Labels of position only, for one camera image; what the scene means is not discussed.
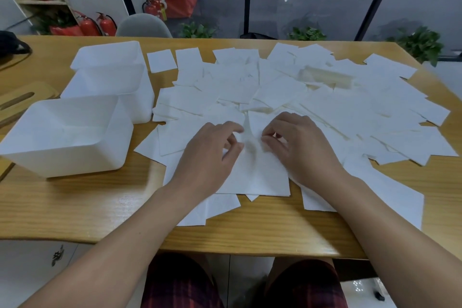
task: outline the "forearm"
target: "forearm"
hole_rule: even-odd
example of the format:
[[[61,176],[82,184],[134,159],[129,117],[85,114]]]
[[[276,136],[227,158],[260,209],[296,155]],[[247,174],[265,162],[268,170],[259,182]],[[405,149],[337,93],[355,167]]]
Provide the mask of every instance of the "forearm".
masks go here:
[[[130,218],[28,299],[28,307],[124,308],[170,231],[195,206],[188,192],[158,189]]]
[[[404,220],[354,177],[327,201],[342,215],[395,304],[456,307],[462,302],[462,263]]]

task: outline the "white plastic container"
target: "white plastic container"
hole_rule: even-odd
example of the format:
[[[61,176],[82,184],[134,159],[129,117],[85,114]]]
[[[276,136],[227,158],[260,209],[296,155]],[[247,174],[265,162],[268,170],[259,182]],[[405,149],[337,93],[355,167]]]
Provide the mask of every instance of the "white plastic container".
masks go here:
[[[42,177],[118,169],[133,124],[116,95],[38,101],[0,142],[0,155]]]
[[[128,64],[142,64],[146,66],[140,43],[135,40],[84,46],[75,55],[71,68],[77,71],[85,67]]]
[[[145,65],[111,65],[79,69],[61,98],[118,95],[133,124],[151,120],[154,91]]]

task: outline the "hand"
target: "hand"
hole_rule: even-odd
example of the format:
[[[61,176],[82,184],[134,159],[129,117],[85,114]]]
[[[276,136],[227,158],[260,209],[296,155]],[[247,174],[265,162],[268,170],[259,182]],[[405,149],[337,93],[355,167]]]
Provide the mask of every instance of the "hand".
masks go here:
[[[241,133],[244,128],[230,121],[206,123],[186,146],[170,183],[192,190],[197,202],[214,194],[230,175],[244,148],[234,131]],[[228,149],[225,155],[223,148]]]
[[[322,131],[307,116],[282,112],[263,130],[262,142],[298,183],[321,196],[326,185],[348,175]]]

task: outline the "gray chair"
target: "gray chair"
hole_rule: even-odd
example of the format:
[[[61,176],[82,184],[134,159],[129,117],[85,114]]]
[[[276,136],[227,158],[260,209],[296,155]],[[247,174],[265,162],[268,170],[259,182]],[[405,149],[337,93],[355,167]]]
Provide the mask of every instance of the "gray chair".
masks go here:
[[[173,38],[165,23],[149,13],[135,13],[124,19],[115,36]]]

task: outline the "person's left hand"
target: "person's left hand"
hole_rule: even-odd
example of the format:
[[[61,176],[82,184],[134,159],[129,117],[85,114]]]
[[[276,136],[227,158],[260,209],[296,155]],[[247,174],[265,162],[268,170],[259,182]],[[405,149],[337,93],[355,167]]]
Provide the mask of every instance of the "person's left hand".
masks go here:
[[[241,133],[244,128],[230,121],[206,123],[186,146],[170,184],[188,189],[198,202],[214,194],[230,175],[244,148],[234,131]],[[225,155],[223,148],[228,149]]]

